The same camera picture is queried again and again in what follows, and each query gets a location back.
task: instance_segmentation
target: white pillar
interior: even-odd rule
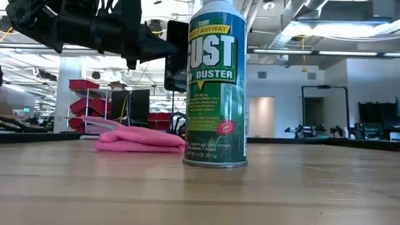
[[[84,79],[86,70],[82,65],[82,58],[80,57],[62,57],[60,62],[60,71],[58,76],[57,85],[57,103],[56,112],[54,113],[54,133],[67,131],[67,114],[69,105],[79,98],[71,93],[71,100],[69,99],[69,80],[70,79]]]

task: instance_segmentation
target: doorway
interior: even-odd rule
[[[249,97],[249,137],[273,138],[274,116],[273,97]]]
[[[306,124],[324,123],[324,98],[323,97],[305,97],[304,108],[306,113]]]

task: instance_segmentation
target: pink microfiber cloth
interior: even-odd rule
[[[98,151],[131,151],[152,153],[181,153],[185,141],[179,136],[153,131],[143,127],[126,127],[114,121],[83,116],[87,123],[106,124],[114,127],[99,136],[94,143]]]

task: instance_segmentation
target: white wall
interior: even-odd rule
[[[307,73],[301,72],[302,66],[247,66],[247,96],[273,97],[274,137],[293,138],[293,134],[285,133],[288,127],[297,127],[302,121],[299,97],[302,85],[324,84],[324,71],[316,66],[308,66],[309,72],[317,73],[317,80],[307,80]],[[258,71],[267,71],[267,79],[258,79]],[[305,96],[324,97],[324,91],[307,89]]]
[[[348,71],[346,60],[325,70],[325,83],[332,86],[348,86]],[[343,89],[325,90],[324,125],[333,128],[335,125],[346,127],[346,98]]]
[[[350,123],[359,122],[358,102],[395,103],[400,95],[400,59],[348,59]]]
[[[273,138],[275,99],[273,97],[249,98],[249,137]]]

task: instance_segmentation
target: black robotic arm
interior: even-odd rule
[[[64,43],[120,54],[129,69],[177,53],[171,43],[141,24],[141,1],[9,0],[6,8],[15,30],[62,53]]]

